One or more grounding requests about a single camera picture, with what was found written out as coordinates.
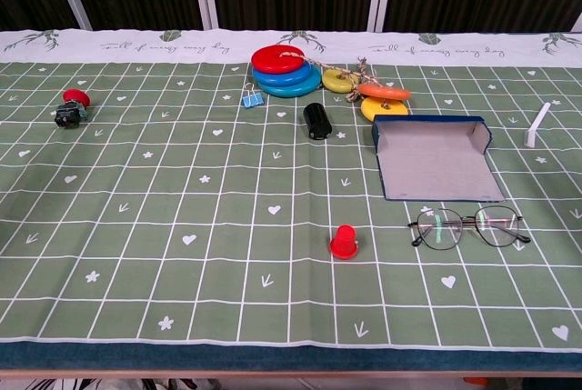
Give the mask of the red emergency stop button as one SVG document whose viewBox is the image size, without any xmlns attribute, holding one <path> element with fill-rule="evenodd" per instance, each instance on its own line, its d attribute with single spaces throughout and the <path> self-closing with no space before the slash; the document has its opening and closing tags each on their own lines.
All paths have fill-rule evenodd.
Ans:
<svg viewBox="0 0 582 390">
<path fill-rule="evenodd" d="M 63 92 L 63 103 L 56 108 L 55 123 L 63 128 L 77 128 L 88 118 L 87 108 L 90 97 L 79 89 L 68 89 Z"/>
</svg>

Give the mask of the blue floral glasses case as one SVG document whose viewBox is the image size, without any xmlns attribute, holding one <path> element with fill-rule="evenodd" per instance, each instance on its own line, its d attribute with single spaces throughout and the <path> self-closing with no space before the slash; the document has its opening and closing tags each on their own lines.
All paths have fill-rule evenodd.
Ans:
<svg viewBox="0 0 582 390">
<path fill-rule="evenodd" d="M 387 200 L 505 200 L 486 160 L 492 135 L 479 116 L 378 115 L 372 137 Z"/>
</svg>

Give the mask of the thin-framed eyeglasses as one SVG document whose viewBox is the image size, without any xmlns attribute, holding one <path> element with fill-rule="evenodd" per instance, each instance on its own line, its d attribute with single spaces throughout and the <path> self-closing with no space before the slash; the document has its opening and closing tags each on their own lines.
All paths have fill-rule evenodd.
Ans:
<svg viewBox="0 0 582 390">
<path fill-rule="evenodd" d="M 528 244 L 531 238 L 521 232 L 523 217 L 502 205 L 479 208 L 473 215 L 460 215 L 450 208 L 428 209 L 408 226 L 416 230 L 411 245 L 425 245 L 433 250 L 449 250 L 462 241 L 469 229 L 489 246 L 503 248 L 515 243 Z"/>
</svg>

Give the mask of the black plastic cylinder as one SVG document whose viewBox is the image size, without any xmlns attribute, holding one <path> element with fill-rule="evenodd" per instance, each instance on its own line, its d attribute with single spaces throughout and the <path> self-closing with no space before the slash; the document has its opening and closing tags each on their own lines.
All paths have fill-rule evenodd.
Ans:
<svg viewBox="0 0 582 390">
<path fill-rule="evenodd" d="M 325 140 L 332 133 L 332 125 L 325 108 L 319 103 L 311 103 L 303 110 L 307 132 L 314 140 Z"/>
</svg>

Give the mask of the white bent plastic strip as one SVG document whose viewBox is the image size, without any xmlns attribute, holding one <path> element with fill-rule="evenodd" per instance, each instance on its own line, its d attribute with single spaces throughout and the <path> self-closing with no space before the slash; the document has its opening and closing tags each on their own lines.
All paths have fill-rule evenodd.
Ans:
<svg viewBox="0 0 582 390">
<path fill-rule="evenodd" d="M 530 127 L 526 130 L 524 135 L 524 145 L 528 148 L 534 148 L 536 145 L 537 140 L 537 130 L 541 126 L 549 108 L 551 107 L 550 103 L 544 103 L 540 110 L 538 111 L 536 117 L 534 118 L 533 122 L 531 123 Z"/>
</svg>

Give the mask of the small red plastic cap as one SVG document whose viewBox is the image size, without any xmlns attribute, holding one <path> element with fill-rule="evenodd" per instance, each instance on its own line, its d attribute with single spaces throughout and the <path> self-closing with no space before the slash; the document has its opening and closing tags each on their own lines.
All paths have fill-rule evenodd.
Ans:
<svg viewBox="0 0 582 390">
<path fill-rule="evenodd" d="M 331 255 L 340 259 L 351 259 L 356 255 L 357 249 L 356 229 L 352 225 L 339 226 L 330 242 Z"/>
</svg>

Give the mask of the green grid tablecloth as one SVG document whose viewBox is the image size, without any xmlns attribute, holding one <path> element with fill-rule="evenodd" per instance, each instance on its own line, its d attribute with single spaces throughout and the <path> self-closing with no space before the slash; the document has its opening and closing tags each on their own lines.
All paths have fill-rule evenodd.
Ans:
<svg viewBox="0 0 582 390">
<path fill-rule="evenodd" d="M 245 109 L 276 43 L 366 58 L 413 115 L 483 118 L 531 242 L 412 246 L 420 213 L 489 202 L 386 200 L 339 93 Z M 59 127 L 73 88 L 88 118 Z M 341 225 L 351 259 L 330 252 Z M 0 344 L 24 341 L 582 353 L 582 35 L 0 33 Z"/>
</svg>

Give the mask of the blue binder clip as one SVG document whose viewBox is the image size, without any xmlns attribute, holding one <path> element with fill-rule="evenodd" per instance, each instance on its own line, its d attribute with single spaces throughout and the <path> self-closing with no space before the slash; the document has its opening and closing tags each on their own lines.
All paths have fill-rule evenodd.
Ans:
<svg viewBox="0 0 582 390">
<path fill-rule="evenodd" d="M 253 83 L 246 83 L 243 86 L 242 103 L 245 109 L 260 106 L 264 102 L 262 92 L 255 90 Z"/>
</svg>

